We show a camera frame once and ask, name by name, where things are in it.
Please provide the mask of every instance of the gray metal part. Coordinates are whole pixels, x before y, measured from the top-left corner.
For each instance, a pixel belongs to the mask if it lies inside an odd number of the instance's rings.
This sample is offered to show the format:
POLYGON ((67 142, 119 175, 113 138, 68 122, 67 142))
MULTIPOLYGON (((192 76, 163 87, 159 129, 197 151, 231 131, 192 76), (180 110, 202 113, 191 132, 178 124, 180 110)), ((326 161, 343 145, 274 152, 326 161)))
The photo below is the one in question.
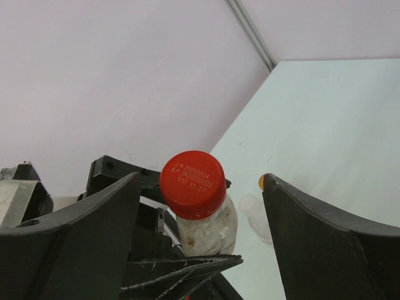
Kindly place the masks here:
POLYGON ((253 20, 244 8, 243 3, 240 0, 225 0, 225 2, 231 8, 232 13, 235 15, 237 21, 250 39, 251 44, 260 55, 269 72, 271 72, 276 67, 277 63, 268 47, 265 45, 257 27, 253 23, 253 20))
POLYGON ((7 179, 0 181, 1 227, 20 225, 37 184, 39 181, 7 179))

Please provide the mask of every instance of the white wall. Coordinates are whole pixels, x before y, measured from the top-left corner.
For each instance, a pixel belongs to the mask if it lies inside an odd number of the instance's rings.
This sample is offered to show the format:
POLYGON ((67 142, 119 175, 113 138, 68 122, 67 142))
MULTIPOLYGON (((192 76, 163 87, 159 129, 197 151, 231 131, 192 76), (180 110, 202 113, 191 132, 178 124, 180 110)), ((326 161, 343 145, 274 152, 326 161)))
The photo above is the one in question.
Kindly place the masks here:
POLYGON ((242 0, 277 60, 400 58, 397 0, 242 0))
POLYGON ((0 168, 83 191, 108 154, 211 150, 267 71, 224 1, 1 1, 0 168))

